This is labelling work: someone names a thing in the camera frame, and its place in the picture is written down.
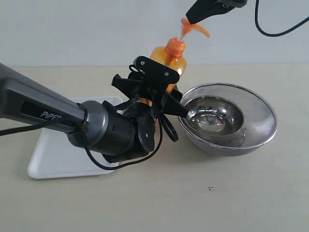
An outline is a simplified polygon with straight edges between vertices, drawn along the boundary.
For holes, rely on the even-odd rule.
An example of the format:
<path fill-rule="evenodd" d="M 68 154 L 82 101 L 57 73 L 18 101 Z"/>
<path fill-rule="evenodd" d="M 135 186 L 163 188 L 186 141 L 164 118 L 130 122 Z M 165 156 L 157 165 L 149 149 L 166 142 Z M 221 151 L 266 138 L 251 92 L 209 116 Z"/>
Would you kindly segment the black second arm gripper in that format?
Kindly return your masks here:
<path fill-rule="evenodd" d="M 234 8 L 242 8 L 247 0 L 197 0 L 185 14 L 190 24 L 215 15 L 224 15 Z"/>

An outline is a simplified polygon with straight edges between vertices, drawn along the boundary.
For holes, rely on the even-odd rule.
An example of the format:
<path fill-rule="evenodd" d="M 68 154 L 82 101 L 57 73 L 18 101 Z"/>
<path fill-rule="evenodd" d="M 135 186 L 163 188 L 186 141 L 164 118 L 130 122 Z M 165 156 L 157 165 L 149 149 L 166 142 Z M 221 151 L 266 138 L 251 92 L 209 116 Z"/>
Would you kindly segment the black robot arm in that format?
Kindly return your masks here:
<path fill-rule="evenodd" d="M 150 58 L 137 57 L 127 78 L 115 75 L 112 86 L 128 100 L 73 102 L 27 78 L 6 65 L 0 67 L 0 116 L 24 122 L 25 126 L 2 130 L 1 135 L 49 128 L 63 132 L 69 142 L 83 148 L 91 160 L 100 153 L 121 167 L 143 162 L 160 148 L 155 130 L 171 140 L 178 135 L 167 115 L 186 117 L 182 94 L 172 89 L 180 75 Z"/>

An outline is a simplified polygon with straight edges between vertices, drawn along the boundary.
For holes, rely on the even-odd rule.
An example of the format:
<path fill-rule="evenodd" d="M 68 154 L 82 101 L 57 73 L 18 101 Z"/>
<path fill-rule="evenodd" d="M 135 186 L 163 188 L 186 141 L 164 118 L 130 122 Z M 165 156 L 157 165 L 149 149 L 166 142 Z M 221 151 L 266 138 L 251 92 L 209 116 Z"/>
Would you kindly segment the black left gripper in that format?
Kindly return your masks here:
<path fill-rule="evenodd" d="M 141 98 L 154 103 L 159 111 L 166 115 L 186 117 L 188 110 L 180 103 L 182 93 L 174 91 L 172 94 L 166 91 L 168 85 L 175 84 L 180 77 L 160 77 L 152 78 L 144 76 L 143 78 L 121 78 L 115 75 L 112 80 L 112 86 L 121 91 L 128 98 L 138 94 Z"/>

